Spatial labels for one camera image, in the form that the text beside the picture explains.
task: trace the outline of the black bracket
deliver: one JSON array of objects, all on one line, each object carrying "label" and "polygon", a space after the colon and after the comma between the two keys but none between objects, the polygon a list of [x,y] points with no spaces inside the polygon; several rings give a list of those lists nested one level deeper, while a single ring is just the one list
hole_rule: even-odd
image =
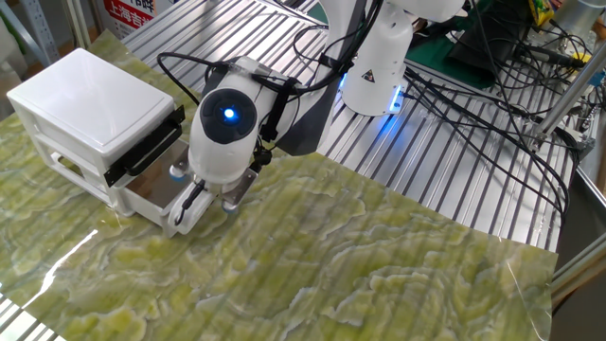
[{"label": "black bracket", "polygon": [[181,122],[186,119],[185,108],[180,106],[160,125],[127,151],[105,174],[107,186],[113,186],[124,175],[140,175],[181,136]]}]

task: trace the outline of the blue led light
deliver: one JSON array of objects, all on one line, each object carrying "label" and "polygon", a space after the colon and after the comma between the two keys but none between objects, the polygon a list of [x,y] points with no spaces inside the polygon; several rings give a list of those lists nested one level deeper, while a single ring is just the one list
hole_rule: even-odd
[{"label": "blue led light", "polygon": [[348,77],[348,74],[343,75],[343,79],[341,80],[341,83],[339,84],[339,89],[343,87],[343,85],[345,85],[345,79]]},{"label": "blue led light", "polygon": [[391,99],[391,105],[389,105],[389,111],[398,112],[400,110],[400,104],[398,103],[398,98],[400,97],[401,85],[396,89],[396,93],[394,97]]},{"label": "blue led light", "polygon": [[225,115],[225,118],[227,118],[227,119],[231,119],[236,116],[236,112],[234,112],[232,109],[225,109],[223,114]]}]

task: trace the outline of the yellow object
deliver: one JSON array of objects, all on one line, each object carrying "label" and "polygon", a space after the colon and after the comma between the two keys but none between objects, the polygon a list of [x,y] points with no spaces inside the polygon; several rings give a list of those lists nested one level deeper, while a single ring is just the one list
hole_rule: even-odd
[{"label": "yellow object", "polygon": [[548,0],[528,0],[528,2],[530,4],[530,10],[532,10],[534,22],[538,26],[541,26],[549,19],[553,18],[555,12],[551,8],[551,4],[549,4]]},{"label": "yellow object", "polygon": [[588,63],[589,60],[591,59],[591,55],[589,53],[575,52],[575,53],[573,53],[572,58]]}]

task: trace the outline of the table surface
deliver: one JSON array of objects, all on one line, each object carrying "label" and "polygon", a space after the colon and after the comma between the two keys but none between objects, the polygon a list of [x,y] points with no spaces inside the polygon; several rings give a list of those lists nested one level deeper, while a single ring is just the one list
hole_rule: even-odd
[{"label": "table surface", "polygon": [[[308,81],[314,65],[301,61],[292,49],[294,35],[309,23],[269,3],[256,0],[187,1],[179,3],[124,40],[145,63],[159,70],[155,56],[176,51],[225,60],[247,55],[286,75]],[[326,33],[312,31],[299,42],[308,56],[322,51]],[[167,61],[186,85],[201,91],[205,69],[190,62]],[[516,85],[526,76],[515,68],[504,78]],[[439,74],[429,79],[442,82]],[[553,105],[557,95],[540,85],[509,94],[512,103],[530,111]],[[456,96],[465,106],[493,124],[512,131],[508,115],[485,100]],[[468,122],[439,103],[454,121]],[[529,126],[518,121],[523,132]],[[551,199],[544,177],[527,154],[496,134],[462,129],[480,150],[512,174]],[[473,229],[555,251],[560,215],[469,147],[451,126],[408,99],[399,115],[364,117],[337,98],[328,141],[320,153]],[[573,162],[565,148],[545,144],[540,152],[569,183]]]}]

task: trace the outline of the green patterned cloth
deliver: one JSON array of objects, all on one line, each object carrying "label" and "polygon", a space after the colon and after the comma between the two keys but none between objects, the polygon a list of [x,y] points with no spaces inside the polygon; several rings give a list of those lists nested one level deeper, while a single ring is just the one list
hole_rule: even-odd
[{"label": "green patterned cloth", "polygon": [[[194,107],[111,35],[91,50]],[[546,340],[557,256],[446,219],[319,154],[166,239],[0,123],[0,292],[72,340]]]}]

